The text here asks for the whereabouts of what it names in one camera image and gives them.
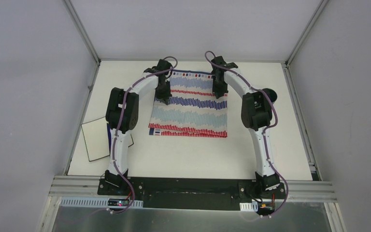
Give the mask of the white square plate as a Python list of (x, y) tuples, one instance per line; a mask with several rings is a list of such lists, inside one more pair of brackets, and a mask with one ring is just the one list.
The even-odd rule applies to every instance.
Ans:
[(109, 157), (107, 126), (105, 117), (81, 125), (89, 162)]

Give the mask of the patterned cloth napkin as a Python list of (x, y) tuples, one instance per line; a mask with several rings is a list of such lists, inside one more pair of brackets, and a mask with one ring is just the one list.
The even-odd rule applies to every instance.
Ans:
[(174, 70), (168, 104), (154, 101), (149, 134), (226, 138), (228, 95), (216, 98), (213, 80), (208, 72)]

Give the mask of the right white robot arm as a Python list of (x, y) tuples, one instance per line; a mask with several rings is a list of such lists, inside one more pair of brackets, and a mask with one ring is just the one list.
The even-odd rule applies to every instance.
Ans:
[(255, 192), (261, 198), (273, 194), (280, 185), (280, 176), (275, 170), (268, 130), (275, 126), (273, 119), (277, 95), (269, 88), (256, 89), (242, 77), (235, 63), (227, 63), (222, 56), (209, 60), (212, 66), (212, 92), (219, 99), (228, 93), (228, 87), (241, 97), (241, 120), (249, 130), (256, 156), (257, 170)]

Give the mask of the dark green mug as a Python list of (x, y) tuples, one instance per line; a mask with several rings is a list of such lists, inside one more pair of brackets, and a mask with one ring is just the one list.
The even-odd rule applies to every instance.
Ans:
[(273, 89), (270, 89), (270, 88), (264, 88), (263, 91), (267, 94), (272, 104), (274, 104), (278, 98), (277, 93)]

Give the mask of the dark blue plastic knife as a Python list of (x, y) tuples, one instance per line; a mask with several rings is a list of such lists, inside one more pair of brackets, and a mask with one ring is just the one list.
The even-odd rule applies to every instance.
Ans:
[(106, 123), (106, 126), (107, 126), (107, 138), (108, 138), (109, 154), (111, 154), (111, 142), (112, 142), (111, 129), (110, 129), (109, 123)]

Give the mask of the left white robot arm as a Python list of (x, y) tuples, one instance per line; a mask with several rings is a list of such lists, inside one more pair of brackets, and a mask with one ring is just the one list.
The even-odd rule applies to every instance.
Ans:
[(169, 78), (176, 65), (168, 60), (168, 57), (160, 59), (156, 66), (144, 70), (141, 78), (127, 89), (114, 87), (111, 90), (105, 114), (110, 134), (110, 162), (104, 180), (115, 195), (133, 189), (127, 178), (128, 147), (139, 119), (139, 101), (151, 91), (165, 105), (172, 97)]

